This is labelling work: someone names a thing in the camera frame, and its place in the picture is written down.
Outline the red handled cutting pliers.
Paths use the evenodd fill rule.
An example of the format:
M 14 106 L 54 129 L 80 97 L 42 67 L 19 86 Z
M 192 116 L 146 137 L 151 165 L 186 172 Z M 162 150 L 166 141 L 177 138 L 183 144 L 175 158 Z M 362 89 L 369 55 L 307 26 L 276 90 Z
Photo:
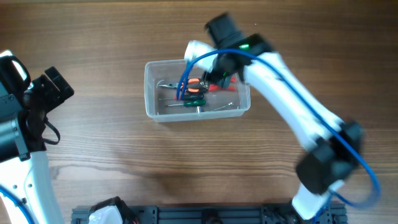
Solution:
M 228 86 L 228 87 L 220 87 L 218 85 L 212 84 L 208 81 L 200 80 L 199 84 L 199 90 L 201 92 L 212 92 L 212 91 L 218 91 L 218 90 L 225 90 L 225 91 L 236 91 L 236 87 L 234 86 Z

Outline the orange black needle-nose pliers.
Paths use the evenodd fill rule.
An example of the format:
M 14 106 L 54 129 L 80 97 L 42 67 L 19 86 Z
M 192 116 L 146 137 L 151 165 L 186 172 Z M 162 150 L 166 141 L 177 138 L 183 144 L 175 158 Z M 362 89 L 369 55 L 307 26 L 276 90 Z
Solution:
M 178 83 L 161 84 L 159 87 L 177 89 Z M 187 93 L 205 93 L 209 90 L 210 84 L 200 78 L 189 78 L 187 81 Z

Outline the small silver wrench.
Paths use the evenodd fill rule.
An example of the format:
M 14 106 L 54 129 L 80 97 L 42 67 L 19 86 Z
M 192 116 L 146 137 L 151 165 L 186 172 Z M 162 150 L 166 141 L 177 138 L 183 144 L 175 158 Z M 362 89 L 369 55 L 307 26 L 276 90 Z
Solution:
M 233 106 L 233 105 L 234 105 L 234 102 L 230 102 L 230 103 L 228 103 L 227 105 L 224 105 L 224 106 L 221 106 L 221 107 L 219 107 L 219 108 L 213 109 L 212 111 L 219 111 L 219 110 L 221 110 L 221 109 L 223 109 L 223 108 L 227 108 L 227 107 Z

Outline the clear plastic container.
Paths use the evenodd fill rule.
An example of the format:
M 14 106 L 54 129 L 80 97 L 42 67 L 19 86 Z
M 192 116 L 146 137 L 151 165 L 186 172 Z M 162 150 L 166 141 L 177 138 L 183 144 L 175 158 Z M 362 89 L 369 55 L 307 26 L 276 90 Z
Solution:
M 218 90 L 204 94 L 206 104 L 197 107 L 168 106 L 183 103 L 180 100 L 160 100 L 176 96 L 176 89 L 159 87 L 161 84 L 177 83 L 187 63 L 184 60 L 163 60 L 148 62 L 144 72 L 144 98 L 148 117 L 157 122 L 193 121 L 238 117 L 251 107 L 250 87 L 234 75 L 231 86 L 236 91 Z M 234 102 L 233 106 L 219 111 L 213 109 Z

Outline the green handled screwdriver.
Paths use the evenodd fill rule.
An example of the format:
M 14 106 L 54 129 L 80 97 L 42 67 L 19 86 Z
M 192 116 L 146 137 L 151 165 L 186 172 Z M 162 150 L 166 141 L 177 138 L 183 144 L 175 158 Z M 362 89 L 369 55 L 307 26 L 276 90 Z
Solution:
M 203 106 L 206 104 L 206 100 L 193 100 L 193 101 L 184 101 L 183 103 L 168 105 L 168 106 L 184 106 L 184 107 L 197 107 Z

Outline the red and black screwdriver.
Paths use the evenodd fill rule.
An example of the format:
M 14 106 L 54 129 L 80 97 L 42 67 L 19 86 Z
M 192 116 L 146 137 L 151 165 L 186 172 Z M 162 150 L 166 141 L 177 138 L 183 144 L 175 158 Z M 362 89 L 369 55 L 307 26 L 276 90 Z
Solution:
M 186 94 L 183 95 L 182 100 L 183 101 L 192 101 L 192 100 L 202 100 L 204 98 L 204 94 Z M 170 97 L 170 98 L 160 98 L 160 100 L 180 100 L 180 98 L 177 98 L 176 96 Z

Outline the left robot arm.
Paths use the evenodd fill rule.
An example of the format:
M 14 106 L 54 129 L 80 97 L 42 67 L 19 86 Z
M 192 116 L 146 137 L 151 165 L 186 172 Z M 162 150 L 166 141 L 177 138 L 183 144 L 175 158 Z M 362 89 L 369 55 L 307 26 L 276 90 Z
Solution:
M 31 79 L 10 51 L 1 53 L 1 200 L 12 223 L 63 223 L 46 153 L 59 139 L 48 113 L 73 96 L 73 88 L 55 67 Z

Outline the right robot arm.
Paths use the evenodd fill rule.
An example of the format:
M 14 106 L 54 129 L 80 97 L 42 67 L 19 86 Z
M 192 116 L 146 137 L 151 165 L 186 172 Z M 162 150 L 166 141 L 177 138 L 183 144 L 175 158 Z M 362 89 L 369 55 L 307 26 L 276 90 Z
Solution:
M 292 199 L 304 220 L 318 218 L 362 162 L 362 130 L 326 109 L 292 74 L 282 57 L 260 34 L 245 35 L 231 16 L 221 14 L 205 24 L 214 46 L 194 47 L 206 71 L 205 80 L 226 86 L 231 75 L 254 87 L 290 126 L 305 155 L 295 170 L 300 180 Z

